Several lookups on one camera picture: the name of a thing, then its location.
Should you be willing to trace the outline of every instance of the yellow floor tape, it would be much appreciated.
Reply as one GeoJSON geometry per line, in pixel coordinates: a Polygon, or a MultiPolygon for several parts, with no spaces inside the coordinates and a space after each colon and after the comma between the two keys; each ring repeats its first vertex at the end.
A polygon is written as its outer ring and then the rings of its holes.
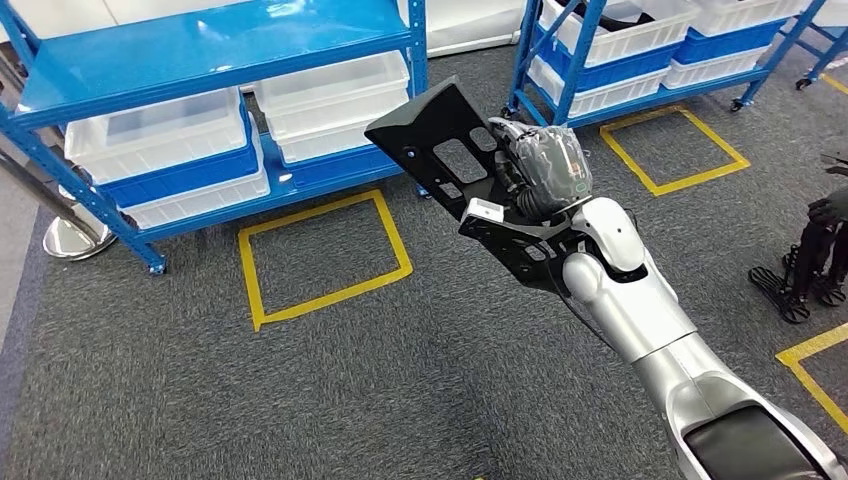
{"type": "Polygon", "coordinates": [[[400,234],[398,234],[397,227],[395,226],[395,222],[392,220],[392,215],[389,212],[388,205],[386,205],[386,200],[383,198],[383,194],[380,193],[379,190],[371,190],[365,193],[360,193],[336,202],[304,210],[293,215],[288,215],[277,220],[243,228],[239,231],[239,253],[241,254],[241,265],[244,270],[244,281],[245,287],[247,288],[248,302],[250,303],[250,312],[253,316],[254,331],[259,331],[259,327],[263,324],[279,322],[281,320],[290,320],[305,313],[313,312],[328,305],[361,295],[370,290],[384,287],[412,273],[412,263],[409,260],[409,255],[406,253],[406,248],[403,246],[403,240],[401,240],[400,234]],[[340,208],[368,200],[373,200],[377,205],[377,213],[380,215],[380,221],[386,229],[386,234],[389,237],[389,242],[392,245],[392,250],[394,251],[398,262],[398,269],[380,275],[377,278],[372,278],[371,280],[366,280],[362,283],[357,283],[356,285],[343,288],[322,297],[300,303],[293,307],[288,307],[278,312],[266,314],[264,304],[262,303],[262,293],[259,290],[259,278],[256,275],[256,264],[253,261],[253,249],[250,246],[250,236],[266,232],[268,230],[273,230],[275,228],[284,227],[286,225],[291,225],[292,223],[306,220],[307,218],[323,215],[325,213],[332,212],[333,210],[338,210],[340,208]]]}
{"type": "Polygon", "coordinates": [[[831,87],[839,90],[840,92],[848,95],[848,87],[846,87],[842,82],[836,80],[830,75],[823,73],[821,74],[821,79],[830,84],[831,87]]]}
{"type": "Polygon", "coordinates": [[[798,377],[801,384],[809,390],[810,394],[815,398],[825,411],[836,420],[836,423],[848,433],[848,415],[836,405],[836,402],[830,398],[807,370],[801,366],[801,360],[809,358],[822,350],[828,349],[837,343],[848,340],[848,323],[841,327],[836,327],[833,330],[824,332],[821,335],[813,337],[806,342],[796,345],[790,349],[784,350],[777,354],[777,359],[780,363],[789,367],[792,373],[798,377]]]}
{"type": "Polygon", "coordinates": [[[659,110],[653,110],[647,113],[641,113],[638,115],[633,115],[630,117],[625,117],[621,120],[615,121],[613,123],[604,125],[601,127],[601,138],[607,142],[607,145],[613,149],[615,153],[618,154],[619,157],[624,161],[624,163],[630,168],[633,173],[639,178],[645,188],[648,189],[651,193],[656,196],[665,195],[667,193],[676,192],[677,190],[682,190],[684,188],[691,187],[693,185],[697,185],[699,183],[704,183],[708,180],[712,180],[714,178],[718,178],[729,173],[733,173],[744,168],[748,168],[751,166],[751,163],[748,162],[745,157],[743,157],[739,152],[736,151],[733,147],[731,147],[727,142],[724,141],[717,133],[715,133],[707,124],[701,121],[698,117],[695,116],[694,113],[687,110],[682,105],[671,105],[665,108],[661,108],[659,110]],[[648,120],[652,120],[654,118],[662,117],[664,115],[668,115],[671,113],[680,113],[684,117],[686,117],[690,122],[692,122],[695,127],[698,128],[704,135],[707,136],[710,140],[713,141],[716,145],[719,146],[722,150],[724,150],[730,158],[733,159],[733,163],[728,165],[724,165],[718,168],[714,168],[712,170],[698,173],[692,175],[690,177],[682,178],[680,180],[675,180],[671,183],[666,183],[664,185],[657,185],[651,180],[651,177],[642,170],[633,158],[624,150],[618,141],[613,138],[612,132],[615,130],[619,130],[625,127],[630,127],[636,125],[637,123],[646,122],[648,120]]]}

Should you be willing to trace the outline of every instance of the robot leg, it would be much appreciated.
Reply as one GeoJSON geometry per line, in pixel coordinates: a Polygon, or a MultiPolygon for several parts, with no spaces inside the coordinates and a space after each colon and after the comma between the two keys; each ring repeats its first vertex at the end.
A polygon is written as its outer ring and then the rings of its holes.
{"type": "Polygon", "coordinates": [[[784,257],[787,280],[791,278],[790,292],[793,298],[806,302],[810,290],[821,280],[836,237],[834,230],[833,225],[808,223],[801,234],[801,245],[791,249],[789,261],[784,257]]]}
{"type": "Polygon", "coordinates": [[[830,307],[842,305],[846,299],[845,292],[842,290],[846,274],[848,274],[848,225],[843,222],[833,244],[830,269],[827,275],[813,286],[816,298],[830,307]]]}
{"type": "Polygon", "coordinates": [[[748,280],[777,308],[789,323],[803,323],[810,318],[807,295],[821,282],[822,271],[830,256],[834,227],[810,222],[801,235],[801,244],[793,245],[783,257],[783,278],[764,267],[748,271],[748,280]]]}

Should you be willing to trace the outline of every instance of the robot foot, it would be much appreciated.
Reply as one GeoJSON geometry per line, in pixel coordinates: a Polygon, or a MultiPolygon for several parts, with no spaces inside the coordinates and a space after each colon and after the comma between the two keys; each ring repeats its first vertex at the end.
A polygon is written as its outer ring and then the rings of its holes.
{"type": "Polygon", "coordinates": [[[748,280],[763,292],[785,321],[797,324],[809,320],[810,311],[805,305],[806,299],[794,298],[783,279],[771,270],[763,267],[752,268],[748,271],[748,280]]]}
{"type": "Polygon", "coordinates": [[[816,299],[828,307],[838,307],[845,303],[846,295],[842,285],[834,283],[827,277],[817,278],[812,285],[816,299]]]}

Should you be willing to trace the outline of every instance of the blue metal shelf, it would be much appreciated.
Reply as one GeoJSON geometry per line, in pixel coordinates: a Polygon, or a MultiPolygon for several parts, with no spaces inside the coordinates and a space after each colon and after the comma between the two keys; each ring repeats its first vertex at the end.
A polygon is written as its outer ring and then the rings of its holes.
{"type": "MultiPolygon", "coordinates": [[[[796,45],[810,52],[810,54],[819,59],[818,62],[813,65],[813,68],[811,68],[810,71],[807,72],[807,74],[804,75],[803,78],[795,82],[795,88],[797,88],[798,90],[801,90],[804,87],[811,85],[813,82],[818,81],[822,72],[824,72],[830,62],[832,62],[837,55],[848,49],[848,28],[819,27],[814,23],[810,23],[808,25],[808,28],[824,37],[826,40],[831,42],[831,44],[827,50],[821,51],[810,43],[801,40],[800,38],[795,39],[796,45]]],[[[779,33],[784,36],[789,35],[783,30],[780,30],[779,33]]]]}
{"type": "Polygon", "coordinates": [[[375,147],[358,148],[327,159],[344,169],[319,166],[303,171],[297,185],[281,183],[275,181],[286,173],[279,151],[263,135],[272,183],[268,196],[139,231],[32,131],[391,50],[401,50],[407,59],[410,95],[422,93],[427,89],[425,0],[407,1],[409,28],[395,0],[252,0],[46,40],[36,38],[8,2],[0,1],[0,23],[30,74],[17,112],[0,107],[0,132],[108,226],[151,272],[161,273],[165,258],[150,244],[155,240],[401,170],[377,157],[383,154],[375,147]]]}
{"type": "Polygon", "coordinates": [[[233,205],[228,208],[222,208],[203,215],[187,218],[178,222],[168,223],[159,227],[149,228],[138,232],[138,239],[143,242],[153,242],[163,238],[179,235],[181,233],[191,232],[206,228],[219,223],[228,222],[237,218],[253,215],[255,213],[264,212],[274,208],[279,208],[284,205],[300,202],[309,198],[326,195],[338,190],[355,187],[364,183],[380,180],[381,178],[390,177],[401,173],[403,170],[386,154],[373,145],[366,147],[355,148],[350,151],[339,152],[333,157],[350,159],[355,157],[359,165],[364,168],[359,170],[344,169],[333,177],[326,177],[320,182],[315,182],[310,185],[298,187],[294,184],[293,179],[288,179],[285,182],[280,182],[281,176],[288,176],[289,173],[283,167],[282,155],[277,144],[270,135],[264,133],[260,136],[262,150],[265,153],[265,171],[268,174],[268,181],[271,184],[271,193],[250,200],[244,203],[233,205]],[[370,163],[379,163],[384,165],[381,168],[369,168],[370,163]]]}
{"type": "MultiPolygon", "coordinates": [[[[516,52],[513,80],[512,85],[510,86],[505,111],[511,114],[517,113],[518,107],[521,105],[524,106],[530,116],[532,116],[533,119],[541,125],[552,123],[556,125],[565,124],[570,127],[578,127],[601,122],[638,110],[653,108],[693,95],[700,95],[733,85],[749,83],[748,89],[742,97],[733,100],[732,111],[739,110],[743,106],[751,104],[756,93],[762,87],[771,72],[774,71],[777,64],[783,59],[784,55],[786,55],[786,52],[789,51],[792,45],[798,40],[804,29],[808,25],[811,25],[812,19],[815,17],[816,13],[818,13],[824,2],[825,0],[813,0],[807,10],[797,17],[797,21],[791,31],[784,33],[786,38],[780,43],[766,63],[750,72],[674,90],[668,90],[661,87],[660,91],[653,95],[648,95],[621,105],[615,105],[597,112],[591,112],[576,118],[568,118],[568,112],[571,110],[571,105],[574,100],[574,95],[577,92],[579,80],[581,79],[581,76],[585,74],[586,57],[588,56],[589,49],[592,46],[592,41],[598,28],[601,12],[606,6],[606,0],[593,1],[589,3],[589,6],[586,8],[583,19],[583,27],[580,29],[580,35],[577,39],[574,54],[568,65],[567,71],[564,72],[563,81],[565,87],[562,89],[562,94],[559,100],[556,104],[554,104],[553,100],[544,91],[540,88],[536,88],[545,103],[547,103],[554,112],[553,120],[548,122],[548,120],[544,118],[535,105],[533,105],[532,100],[524,92],[524,87],[526,85],[533,85],[533,82],[527,75],[527,69],[530,65],[530,61],[538,54],[540,48],[550,41],[553,32],[557,31],[559,25],[562,24],[565,18],[577,6],[578,0],[570,0],[568,2],[563,9],[562,14],[556,19],[554,24],[541,39],[533,38],[532,35],[536,26],[536,20],[539,18],[541,0],[528,0],[527,7],[524,11],[524,20],[521,24],[521,41],[516,52]]],[[[844,35],[844,37],[844,42],[848,43],[848,35],[844,35]]]]}
{"type": "Polygon", "coordinates": [[[14,120],[34,129],[411,46],[391,0],[248,1],[43,40],[14,120]]]}

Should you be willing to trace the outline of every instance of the cable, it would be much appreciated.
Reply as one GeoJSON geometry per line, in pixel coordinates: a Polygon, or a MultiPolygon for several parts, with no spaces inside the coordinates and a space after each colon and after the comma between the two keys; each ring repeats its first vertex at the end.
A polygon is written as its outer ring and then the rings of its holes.
{"type": "Polygon", "coordinates": [[[609,347],[610,350],[615,352],[615,348],[613,348],[613,346],[607,341],[606,338],[604,338],[601,332],[594,327],[594,325],[592,325],[591,323],[589,323],[588,320],[586,320],[586,317],[584,317],[583,314],[577,311],[577,308],[572,305],[571,299],[568,298],[568,296],[562,291],[562,289],[559,288],[559,283],[557,283],[557,281],[554,279],[554,272],[553,270],[551,270],[551,256],[548,254],[547,250],[540,247],[538,244],[533,246],[545,257],[545,269],[548,271],[548,278],[551,279],[551,282],[554,284],[554,288],[556,288],[557,295],[559,295],[559,298],[562,300],[563,303],[565,303],[565,306],[568,307],[572,315],[577,317],[577,320],[580,320],[580,323],[582,323],[586,328],[588,328],[593,335],[598,337],[598,340],[603,342],[604,345],[606,345],[607,347],[609,347]]]}

